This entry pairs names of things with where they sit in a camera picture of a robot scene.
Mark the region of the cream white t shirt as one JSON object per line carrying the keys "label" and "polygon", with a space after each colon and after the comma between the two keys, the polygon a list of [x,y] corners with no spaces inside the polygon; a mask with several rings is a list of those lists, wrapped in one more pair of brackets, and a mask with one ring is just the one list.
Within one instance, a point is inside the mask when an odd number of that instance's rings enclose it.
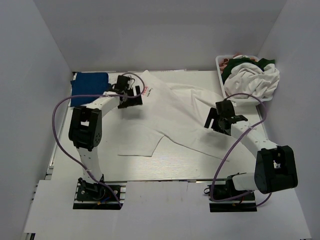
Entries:
{"label": "cream white t shirt", "polygon": [[237,93],[253,95],[260,99],[270,98],[278,87],[280,71],[275,64],[268,64],[262,71],[249,63],[242,63],[231,70],[227,79],[222,79],[225,92],[230,96]]}

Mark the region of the dark green t shirt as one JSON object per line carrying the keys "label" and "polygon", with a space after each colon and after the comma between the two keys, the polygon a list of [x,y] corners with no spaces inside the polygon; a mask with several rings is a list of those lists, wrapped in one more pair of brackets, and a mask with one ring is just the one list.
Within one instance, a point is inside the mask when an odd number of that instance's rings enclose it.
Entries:
{"label": "dark green t shirt", "polygon": [[250,58],[244,57],[244,58],[237,58],[237,59],[230,59],[226,65],[226,67],[223,69],[222,71],[222,79],[226,80],[229,75],[231,74],[231,71],[233,68],[235,68],[236,66],[239,66],[240,64],[251,64],[254,66],[259,67],[262,71],[264,71],[265,66],[267,66],[268,64],[275,64],[276,61],[274,59],[266,59],[266,58],[262,58],[259,61],[254,61]]}

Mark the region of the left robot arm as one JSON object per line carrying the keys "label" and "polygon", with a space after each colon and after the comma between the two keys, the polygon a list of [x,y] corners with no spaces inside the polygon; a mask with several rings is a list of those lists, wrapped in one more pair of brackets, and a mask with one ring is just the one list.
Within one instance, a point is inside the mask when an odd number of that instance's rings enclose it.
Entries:
{"label": "left robot arm", "polygon": [[113,109],[142,105],[142,93],[131,73],[117,76],[111,86],[111,96],[99,97],[86,105],[75,106],[72,111],[68,138],[78,151],[83,177],[78,182],[88,188],[88,193],[99,200],[105,196],[106,187],[98,157],[98,145],[102,140],[103,117]]}

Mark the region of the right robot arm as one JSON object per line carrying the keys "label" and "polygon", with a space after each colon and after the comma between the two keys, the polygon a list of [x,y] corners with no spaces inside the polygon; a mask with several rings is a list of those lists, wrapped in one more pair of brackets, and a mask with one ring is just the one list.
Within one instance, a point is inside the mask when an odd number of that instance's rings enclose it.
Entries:
{"label": "right robot arm", "polygon": [[209,192],[211,201],[237,200],[254,191],[271,194],[298,186],[293,149],[288,145],[280,146],[268,140],[246,117],[235,113],[230,100],[217,102],[216,107],[210,109],[204,126],[236,139],[223,157],[222,163],[226,162],[239,143],[255,157],[254,172],[228,176],[222,190],[216,190],[215,184],[212,183]]}

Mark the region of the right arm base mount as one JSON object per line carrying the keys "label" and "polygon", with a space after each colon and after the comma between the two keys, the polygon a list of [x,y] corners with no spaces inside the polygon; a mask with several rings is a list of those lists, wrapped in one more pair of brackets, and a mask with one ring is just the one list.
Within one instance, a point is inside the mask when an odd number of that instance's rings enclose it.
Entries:
{"label": "right arm base mount", "polygon": [[212,201],[210,198],[210,190],[211,185],[208,185],[203,193],[209,198],[209,210],[211,213],[244,213],[257,211],[256,198],[253,192],[232,200],[225,200],[243,194],[245,191],[229,190],[227,184],[217,184],[213,189],[213,198],[223,201]]}

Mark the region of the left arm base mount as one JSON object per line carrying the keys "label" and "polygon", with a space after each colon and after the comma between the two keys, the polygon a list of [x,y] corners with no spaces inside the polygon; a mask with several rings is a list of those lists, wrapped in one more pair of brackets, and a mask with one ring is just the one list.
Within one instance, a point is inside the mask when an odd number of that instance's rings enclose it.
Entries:
{"label": "left arm base mount", "polygon": [[110,189],[97,183],[87,183],[78,179],[74,201],[74,210],[120,210],[115,196],[123,205],[125,201],[126,185],[112,183]]}

